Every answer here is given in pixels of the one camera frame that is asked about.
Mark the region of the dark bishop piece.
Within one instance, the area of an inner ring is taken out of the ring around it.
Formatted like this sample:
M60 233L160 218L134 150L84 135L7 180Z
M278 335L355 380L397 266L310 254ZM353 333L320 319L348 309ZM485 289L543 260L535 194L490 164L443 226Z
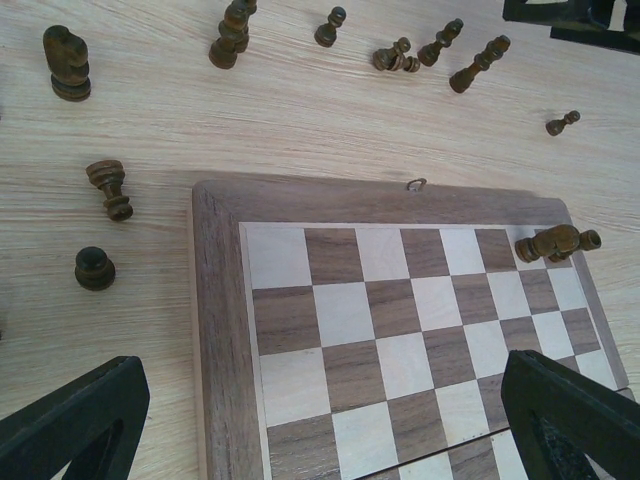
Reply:
M550 136L560 135L568 125L572 125L581 119L581 114L577 110L566 113L560 119L553 119L545 124L545 129Z

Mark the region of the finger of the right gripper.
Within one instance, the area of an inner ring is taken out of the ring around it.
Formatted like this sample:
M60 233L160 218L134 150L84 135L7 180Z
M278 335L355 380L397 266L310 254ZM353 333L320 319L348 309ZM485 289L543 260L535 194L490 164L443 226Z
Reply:
M639 2L627 1L623 20L623 30L579 31L552 27L552 39L583 45L601 47L609 50L639 54Z
M590 2L585 0L531 1L507 0L503 4L502 18L520 23L584 22L588 18Z

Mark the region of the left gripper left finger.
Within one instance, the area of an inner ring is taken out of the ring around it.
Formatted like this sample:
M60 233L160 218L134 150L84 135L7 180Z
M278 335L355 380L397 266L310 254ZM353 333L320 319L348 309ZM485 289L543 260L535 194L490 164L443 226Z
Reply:
M1 420L1 477L128 478L149 401L140 358L109 360Z

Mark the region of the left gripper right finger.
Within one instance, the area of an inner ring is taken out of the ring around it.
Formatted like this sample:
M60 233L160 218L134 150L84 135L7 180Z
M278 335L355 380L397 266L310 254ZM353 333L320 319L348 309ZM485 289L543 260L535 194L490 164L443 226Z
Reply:
M512 350L501 399L530 479L639 477L639 405L533 350Z

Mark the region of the dark knight piece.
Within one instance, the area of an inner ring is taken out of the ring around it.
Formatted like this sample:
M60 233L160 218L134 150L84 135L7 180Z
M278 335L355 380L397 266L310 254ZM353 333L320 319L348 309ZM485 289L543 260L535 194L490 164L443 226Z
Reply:
M568 259L580 244L578 229L569 224L560 224L542 230L533 237L515 242L514 248L520 260L526 263L548 258L557 263Z

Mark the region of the dark rook piece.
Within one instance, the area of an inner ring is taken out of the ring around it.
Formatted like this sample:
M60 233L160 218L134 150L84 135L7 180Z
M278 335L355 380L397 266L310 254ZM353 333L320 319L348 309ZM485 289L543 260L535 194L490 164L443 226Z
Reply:
M576 247L568 251L556 251L550 255L548 259L551 262L559 263L567 260L573 253L577 251L591 251L599 249L602 245L600 235L595 230L586 230L579 234L578 244Z

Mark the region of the dark king piece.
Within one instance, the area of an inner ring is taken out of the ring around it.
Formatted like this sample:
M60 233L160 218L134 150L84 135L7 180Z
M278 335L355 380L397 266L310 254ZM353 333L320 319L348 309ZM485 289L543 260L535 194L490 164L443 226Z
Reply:
M483 71L487 71L490 66L501 59L508 51L511 40L506 35L500 35L489 41L484 50L475 55L473 62L449 79L449 85L454 92L462 94L475 80L476 76Z

